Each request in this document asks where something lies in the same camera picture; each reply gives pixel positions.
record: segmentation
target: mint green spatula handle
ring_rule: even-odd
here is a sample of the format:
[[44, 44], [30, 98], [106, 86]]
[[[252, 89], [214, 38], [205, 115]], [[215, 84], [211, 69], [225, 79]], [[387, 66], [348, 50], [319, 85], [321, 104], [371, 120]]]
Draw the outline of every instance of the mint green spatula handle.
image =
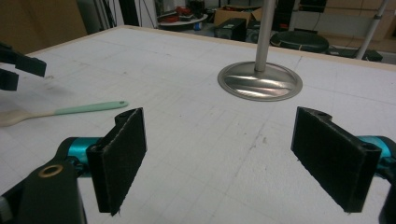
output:
[[101, 103], [95, 105], [81, 105], [81, 106], [57, 109], [54, 111], [54, 115], [75, 114], [75, 113], [92, 112], [98, 110], [116, 109], [116, 108], [125, 107], [127, 105], [128, 102], [126, 101], [114, 101], [114, 102], [107, 102], [107, 103]]

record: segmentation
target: spatula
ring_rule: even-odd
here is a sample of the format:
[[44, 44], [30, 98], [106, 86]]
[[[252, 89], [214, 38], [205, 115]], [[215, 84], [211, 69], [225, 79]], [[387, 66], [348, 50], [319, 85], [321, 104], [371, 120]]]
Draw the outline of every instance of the spatula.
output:
[[0, 127], [11, 126], [23, 121], [24, 119], [116, 109], [116, 108], [125, 107], [127, 105], [128, 102], [125, 101], [114, 101], [114, 102], [107, 102], [107, 103], [94, 104], [94, 105], [67, 107], [67, 108], [57, 109], [54, 111], [40, 112], [40, 113], [31, 113], [25, 110], [5, 111], [5, 112], [0, 112]]

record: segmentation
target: floor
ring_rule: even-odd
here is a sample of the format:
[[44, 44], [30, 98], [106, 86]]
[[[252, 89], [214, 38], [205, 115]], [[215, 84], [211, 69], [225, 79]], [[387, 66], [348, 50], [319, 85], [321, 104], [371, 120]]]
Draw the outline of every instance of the floor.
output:
[[[215, 25], [213, 23], [203, 22], [202, 29], [198, 30], [198, 31], [191, 29], [191, 25], [171, 27], [171, 28], [166, 28], [166, 29], [169, 31], [181, 32], [181, 33], [185, 33], [185, 34], [204, 35], [204, 36], [214, 37]], [[383, 51], [380, 51], [378, 53], [383, 57], [381, 63], [396, 64], [396, 53], [383, 52]]]

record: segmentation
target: round metal base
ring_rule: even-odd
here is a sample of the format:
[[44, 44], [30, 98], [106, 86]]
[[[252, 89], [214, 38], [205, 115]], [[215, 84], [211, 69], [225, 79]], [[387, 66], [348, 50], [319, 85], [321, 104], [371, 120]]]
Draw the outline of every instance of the round metal base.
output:
[[234, 63], [218, 76], [220, 86], [232, 95], [253, 101], [280, 101], [297, 95], [303, 81], [289, 68], [267, 63], [264, 72], [254, 62]]

